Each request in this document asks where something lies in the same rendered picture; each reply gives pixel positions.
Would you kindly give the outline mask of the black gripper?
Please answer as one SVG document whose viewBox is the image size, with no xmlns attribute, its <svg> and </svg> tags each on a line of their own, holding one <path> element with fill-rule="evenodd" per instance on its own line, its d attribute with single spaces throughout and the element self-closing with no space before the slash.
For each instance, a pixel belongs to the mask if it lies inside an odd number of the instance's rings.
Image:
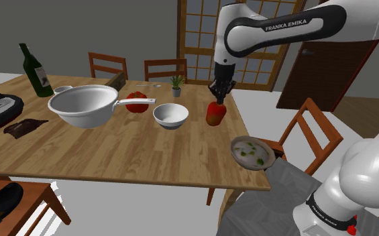
<svg viewBox="0 0 379 236">
<path fill-rule="evenodd" d="M 235 64 L 222 65 L 218 62 L 215 63 L 215 81 L 213 81 L 209 86 L 209 90 L 216 98 L 216 103 L 221 105 L 224 102 L 224 99 L 227 94 L 231 92 L 231 90 L 236 85 L 236 81 L 231 81 L 235 72 Z M 225 86 L 225 90 L 221 92 L 221 87 Z"/>
</svg>

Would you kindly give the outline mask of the red bell pepper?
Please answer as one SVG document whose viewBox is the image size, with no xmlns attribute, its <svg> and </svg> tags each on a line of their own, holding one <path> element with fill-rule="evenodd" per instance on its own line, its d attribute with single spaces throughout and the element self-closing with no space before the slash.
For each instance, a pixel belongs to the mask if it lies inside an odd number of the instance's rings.
<svg viewBox="0 0 379 236">
<path fill-rule="evenodd" d="M 227 112 L 224 104 L 211 102 L 207 108 L 206 122 L 210 126 L 219 125 Z"/>
</svg>

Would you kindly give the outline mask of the small potted plant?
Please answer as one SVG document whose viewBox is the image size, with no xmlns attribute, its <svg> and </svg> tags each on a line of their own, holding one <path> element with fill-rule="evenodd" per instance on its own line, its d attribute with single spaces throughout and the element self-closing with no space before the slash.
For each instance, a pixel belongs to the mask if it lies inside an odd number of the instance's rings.
<svg viewBox="0 0 379 236">
<path fill-rule="evenodd" d="M 181 92 L 181 86 L 184 85 L 185 77 L 178 75 L 178 76 L 172 76 L 170 79 L 170 84 L 172 85 L 172 95 L 173 97 L 179 97 Z"/>
</svg>

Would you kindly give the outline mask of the white bowl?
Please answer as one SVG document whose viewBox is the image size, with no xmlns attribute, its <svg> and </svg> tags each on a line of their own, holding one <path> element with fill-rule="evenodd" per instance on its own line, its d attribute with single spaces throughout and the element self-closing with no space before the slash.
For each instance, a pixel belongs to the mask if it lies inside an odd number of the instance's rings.
<svg viewBox="0 0 379 236">
<path fill-rule="evenodd" d="M 183 105 L 165 103 L 153 110 L 156 122 L 165 129 L 178 129 L 187 119 L 189 111 Z"/>
</svg>

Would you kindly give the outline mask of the wooden lattice sliding door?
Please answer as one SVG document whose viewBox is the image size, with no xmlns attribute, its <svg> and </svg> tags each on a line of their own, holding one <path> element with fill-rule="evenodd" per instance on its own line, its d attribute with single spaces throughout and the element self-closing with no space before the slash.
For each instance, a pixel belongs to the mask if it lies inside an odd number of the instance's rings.
<svg viewBox="0 0 379 236">
<path fill-rule="evenodd" d="M 213 59 L 219 10 L 241 2 L 266 18 L 302 11 L 307 0 L 178 0 L 177 57 L 187 59 L 190 84 L 208 85 L 214 79 Z M 288 44 L 256 50 L 236 62 L 236 89 L 272 91 L 288 52 Z"/>
</svg>

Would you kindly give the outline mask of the brown wooden chair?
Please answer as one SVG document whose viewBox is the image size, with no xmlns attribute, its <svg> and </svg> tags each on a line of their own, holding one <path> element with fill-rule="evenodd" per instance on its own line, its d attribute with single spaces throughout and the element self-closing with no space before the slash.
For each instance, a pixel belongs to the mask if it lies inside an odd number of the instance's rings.
<svg viewBox="0 0 379 236">
<path fill-rule="evenodd" d="M 149 72 L 150 66 L 182 66 L 182 70 L 165 71 L 165 72 Z M 161 59 L 161 60 L 145 60 L 144 61 L 144 76 L 145 81 L 149 81 L 151 78 L 160 78 L 168 76 L 182 76 L 184 83 L 187 83 L 187 61 L 186 58 L 178 59 Z"/>
<path fill-rule="evenodd" d="M 108 73 L 112 73 L 112 74 L 123 73 L 125 79 L 126 80 L 128 79 L 127 64 L 126 64 L 126 59 L 125 58 L 119 57 L 119 56 L 111 56 L 111 55 L 106 55 L 106 54 L 99 54 L 99 53 L 95 53 L 95 52 L 89 52 L 88 56 L 89 56 L 89 66 L 90 66 L 91 77 L 92 78 L 96 77 L 95 72 L 98 70 L 98 71 L 108 72 Z M 119 63 L 119 64 L 122 65 L 122 69 L 110 68 L 110 67 L 94 64 L 94 59 L 104 60 L 104 61 L 108 61 L 108 62 Z"/>
<path fill-rule="evenodd" d="M 309 113 L 313 116 L 313 119 L 317 122 L 322 132 L 325 134 L 326 138 L 329 140 L 329 143 L 322 148 L 318 143 L 315 135 L 311 131 L 307 122 L 303 117 L 303 113 L 308 110 Z M 261 139 L 264 143 L 268 144 L 275 152 L 278 157 L 281 157 L 283 160 L 286 160 L 286 154 L 283 148 L 283 144 L 286 141 L 286 138 L 292 131 L 293 127 L 298 124 L 304 134 L 310 148 L 312 149 L 315 159 L 305 170 L 305 173 L 312 176 L 322 163 L 329 157 L 333 150 L 341 143 L 343 137 L 339 134 L 336 128 L 331 124 L 331 122 L 326 118 L 323 112 L 318 108 L 318 106 L 313 102 L 311 98 L 307 98 L 303 103 L 299 111 L 293 117 L 291 122 L 288 124 L 285 129 L 282 137 L 278 141 L 271 141 L 268 139 Z"/>
<path fill-rule="evenodd" d="M 20 184 L 23 188 L 23 197 L 14 210 L 0 222 L 0 236 L 16 236 L 42 201 L 47 205 L 23 236 L 30 236 L 32 234 L 48 209 L 52 209 L 65 225 L 71 223 L 68 213 L 54 194 L 49 183 L 18 181 L 16 183 Z"/>
</svg>

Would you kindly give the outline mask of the grey bowl with green bits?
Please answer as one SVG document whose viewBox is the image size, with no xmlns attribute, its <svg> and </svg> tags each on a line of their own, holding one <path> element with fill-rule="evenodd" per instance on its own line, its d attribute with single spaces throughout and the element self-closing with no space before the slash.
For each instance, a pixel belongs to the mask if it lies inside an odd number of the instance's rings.
<svg viewBox="0 0 379 236">
<path fill-rule="evenodd" d="M 274 150 L 267 143 L 246 135 L 231 141 L 230 152 L 233 159 L 247 170 L 265 170 L 276 161 Z"/>
</svg>

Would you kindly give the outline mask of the red tomato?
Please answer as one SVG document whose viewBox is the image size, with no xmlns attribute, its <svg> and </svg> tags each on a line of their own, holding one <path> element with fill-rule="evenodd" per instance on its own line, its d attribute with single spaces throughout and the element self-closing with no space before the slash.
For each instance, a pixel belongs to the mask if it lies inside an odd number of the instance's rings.
<svg viewBox="0 0 379 236">
<path fill-rule="evenodd" d="M 147 96 L 140 91 L 136 91 L 133 93 L 128 94 L 128 99 L 146 99 Z M 132 105 L 126 105 L 126 108 L 131 113 L 143 113 L 145 112 L 149 107 L 149 104 L 132 104 Z"/>
</svg>

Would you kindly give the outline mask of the dark brown door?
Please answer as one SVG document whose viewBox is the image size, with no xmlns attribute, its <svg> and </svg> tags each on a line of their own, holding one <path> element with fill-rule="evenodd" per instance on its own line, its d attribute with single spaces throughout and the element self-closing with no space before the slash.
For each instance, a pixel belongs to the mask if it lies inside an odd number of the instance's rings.
<svg viewBox="0 0 379 236">
<path fill-rule="evenodd" d="M 334 111 L 378 42 L 304 42 L 276 107 L 298 110 L 310 98 Z"/>
</svg>

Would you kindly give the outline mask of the brown wooden box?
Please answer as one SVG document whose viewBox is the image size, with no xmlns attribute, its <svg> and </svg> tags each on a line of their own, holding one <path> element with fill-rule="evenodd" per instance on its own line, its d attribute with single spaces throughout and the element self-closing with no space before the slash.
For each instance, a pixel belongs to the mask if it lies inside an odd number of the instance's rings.
<svg viewBox="0 0 379 236">
<path fill-rule="evenodd" d="M 126 76 L 123 72 L 117 73 L 111 78 L 105 85 L 114 88 L 116 91 L 120 91 L 126 84 Z"/>
</svg>

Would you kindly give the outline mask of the wooden dining table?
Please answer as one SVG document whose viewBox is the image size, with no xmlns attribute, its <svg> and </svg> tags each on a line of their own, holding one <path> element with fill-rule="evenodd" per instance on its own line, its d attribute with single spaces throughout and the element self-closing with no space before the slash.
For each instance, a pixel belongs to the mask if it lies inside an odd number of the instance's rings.
<svg viewBox="0 0 379 236">
<path fill-rule="evenodd" d="M 263 171 L 246 170 L 231 155 L 231 140 L 247 134 L 231 96 L 223 121 L 211 127 L 205 115 L 214 98 L 206 86 L 187 84 L 173 97 L 169 84 L 137 84 L 152 83 L 129 80 L 119 98 L 142 91 L 158 104 L 178 103 L 189 111 L 184 124 L 167 130 L 151 111 L 133 114 L 117 107 L 104 125 L 81 129 L 51 112 L 48 99 L 37 97 L 26 76 L 0 84 L 0 93 L 23 100 L 22 119 L 48 120 L 19 139 L 0 130 L 0 176 L 224 188 L 226 207 L 240 191 L 270 189 Z"/>
</svg>

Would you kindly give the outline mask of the grey robot stand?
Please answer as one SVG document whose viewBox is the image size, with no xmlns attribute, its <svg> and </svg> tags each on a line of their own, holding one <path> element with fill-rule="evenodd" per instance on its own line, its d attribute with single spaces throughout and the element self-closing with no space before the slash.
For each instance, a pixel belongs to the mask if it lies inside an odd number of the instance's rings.
<svg viewBox="0 0 379 236">
<path fill-rule="evenodd" d="M 278 159 L 265 171 L 271 190 L 248 190 L 223 214 L 216 236 L 379 236 L 379 218 L 357 212 L 355 234 L 331 229 L 305 201 L 321 182 Z"/>
</svg>

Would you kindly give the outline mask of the green wine bottle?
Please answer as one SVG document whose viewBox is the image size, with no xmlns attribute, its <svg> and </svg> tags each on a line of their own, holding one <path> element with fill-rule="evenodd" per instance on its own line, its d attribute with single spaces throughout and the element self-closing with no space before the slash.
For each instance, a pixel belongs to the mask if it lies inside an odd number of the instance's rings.
<svg viewBox="0 0 379 236">
<path fill-rule="evenodd" d="M 52 96 L 54 91 L 41 63 L 38 62 L 25 43 L 19 43 L 19 47 L 24 55 L 23 69 L 25 70 L 37 96 Z"/>
</svg>

